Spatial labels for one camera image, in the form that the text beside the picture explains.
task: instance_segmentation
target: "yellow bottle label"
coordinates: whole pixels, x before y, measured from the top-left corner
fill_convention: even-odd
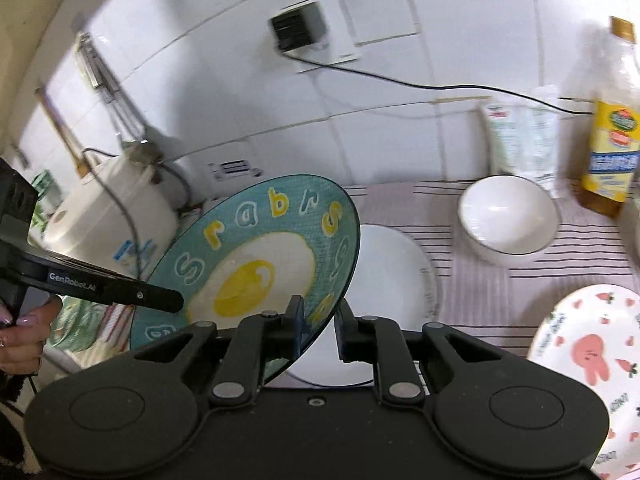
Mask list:
[[[590,150],[589,169],[582,186],[624,202],[640,155],[640,114],[623,105],[598,102]]]

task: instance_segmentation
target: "electric cable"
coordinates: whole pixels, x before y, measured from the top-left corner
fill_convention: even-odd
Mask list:
[[[133,238],[133,250],[136,255],[136,278],[140,280],[142,278],[142,262],[140,261],[140,236],[138,235],[138,229],[136,228],[133,218],[131,218],[131,215],[125,205],[120,201],[113,190],[111,190],[111,188],[107,186],[104,181],[98,176],[97,171],[95,171],[94,167],[91,165],[88,157],[86,156],[87,153],[100,153],[101,155],[111,157],[115,155],[106,153],[102,150],[97,150],[95,148],[85,148],[84,150],[82,150],[82,159],[89,168],[89,171],[91,171],[91,174],[94,176],[95,181],[102,187],[105,193],[111,197],[115,205],[118,207],[118,209],[120,209],[120,212],[122,213],[122,216],[124,216],[127,224],[129,225],[131,238]]]
[[[303,63],[307,63],[309,65],[314,65],[314,66],[318,66],[318,67],[322,67],[322,68],[330,68],[331,70],[337,70],[339,72],[348,72],[351,74],[359,74],[359,75],[363,75],[366,77],[371,77],[373,79],[380,79],[382,81],[387,81],[389,83],[396,83],[402,86],[408,86],[409,88],[418,88],[421,90],[461,90],[461,89],[473,89],[473,90],[489,90],[492,92],[500,92],[502,94],[507,94],[507,95],[511,95],[511,96],[515,96],[515,97],[521,97],[523,99],[527,99],[529,101],[533,101],[535,103],[544,105],[546,107],[552,108],[553,110],[557,110],[559,112],[564,112],[565,114],[572,114],[572,115],[593,115],[592,112],[579,112],[577,110],[567,110],[566,108],[562,108],[556,105],[553,105],[551,103],[547,103],[543,100],[540,99],[536,99],[535,97],[531,97],[529,95],[526,94],[520,94],[518,92],[514,92],[512,90],[506,90],[504,88],[498,88],[495,86],[487,86],[487,85],[444,85],[444,86],[438,86],[438,85],[423,85],[423,84],[419,84],[419,83],[411,83],[408,81],[402,81],[401,79],[395,79],[393,77],[388,77],[385,75],[380,75],[380,74],[374,74],[372,72],[365,72],[364,70],[355,70],[353,68],[346,68],[343,66],[336,66],[336,65],[329,65],[326,63],[320,63],[317,61],[310,61],[307,59],[302,59],[300,57],[295,57],[295,56],[290,56],[289,54],[279,50],[276,48],[276,52],[279,53],[281,56],[286,57],[287,59],[293,59],[295,61],[301,61]]]
[[[134,251],[136,254],[136,277],[137,279],[140,279],[140,277],[142,276],[142,262],[140,260],[140,235],[138,233],[138,229],[136,228],[133,218],[131,218],[131,215],[129,214],[129,211],[127,210],[125,205],[120,201],[120,199],[118,199],[118,197],[113,192],[113,190],[111,190],[109,186],[107,186],[105,182],[102,181],[98,177],[97,173],[94,171],[94,167],[89,163],[86,157],[87,152],[98,153],[99,155],[108,156],[109,158],[113,158],[116,155],[114,155],[113,153],[104,152],[103,150],[98,150],[97,148],[85,148],[84,150],[82,150],[82,158],[84,159],[84,163],[89,167],[89,171],[91,171],[91,174],[94,176],[95,181],[105,190],[105,192],[109,195],[109,197],[115,202],[116,206],[118,207],[118,209],[120,209],[120,212],[122,213],[125,220],[127,221],[127,224],[129,225],[129,231],[131,233],[131,238],[134,245]],[[167,173],[173,175],[178,180],[178,182],[182,184],[182,186],[184,187],[184,193],[185,193],[185,203],[184,203],[183,209],[187,208],[193,198],[193,193],[191,192],[191,187],[189,186],[189,183],[187,182],[187,180],[180,173],[175,171],[174,168],[167,165],[165,162],[155,162],[153,165],[156,168],[162,168]]]
[[[193,201],[193,193],[191,192],[191,186],[187,182],[187,179],[185,179],[180,173],[175,171],[174,168],[172,168],[165,162],[158,162],[155,164],[155,166],[157,166],[158,168],[162,168],[167,173],[173,175],[176,180],[180,182],[182,188],[184,189],[184,205],[181,209],[187,209]]]
[[[27,379],[29,380],[29,384],[31,385],[31,391],[33,391],[33,395],[37,395],[38,394],[38,389],[36,388],[36,385],[33,382],[33,377],[32,376],[28,376]]]
[[[0,400],[0,402],[2,402],[2,405],[6,408],[8,408],[9,410],[11,410],[12,412],[14,412],[16,415],[21,416],[22,418],[24,418],[24,413],[19,410],[18,408],[16,408],[14,405],[12,405],[12,403],[5,401],[5,400]]]

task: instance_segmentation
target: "painted fingernail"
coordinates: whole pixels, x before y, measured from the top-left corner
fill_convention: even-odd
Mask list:
[[[0,303],[0,323],[4,323],[5,325],[11,324],[14,318],[6,309],[4,304]]]
[[[38,318],[33,314],[27,314],[26,316],[19,317],[15,323],[19,326],[36,326],[38,324]]]

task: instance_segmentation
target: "human hand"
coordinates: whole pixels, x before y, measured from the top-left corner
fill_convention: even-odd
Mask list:
[[[10,375],[28,375],[40,368],[42,347],[51,333],[51,323],[62,309],[62,300],[51,295],[43,306],[19,317],[16,326],[0,330],[0,370]],[[10,323],[12,316],[0,302],[0,321]]]

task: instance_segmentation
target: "wall socket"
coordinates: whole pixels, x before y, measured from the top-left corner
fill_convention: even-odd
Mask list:
[[[326,25],[326,34],[321,43],[291,50],[290,54],[300,59],[329,65],[358,59],[360,57],[359,50],[349,32],[340,0],[305,0],[300,4],[286,7],[282,12],[306,6],[311,2],[319,7]],[[315,68],[303,62],[295,61],[294,63],[297,72],[306,72]]]

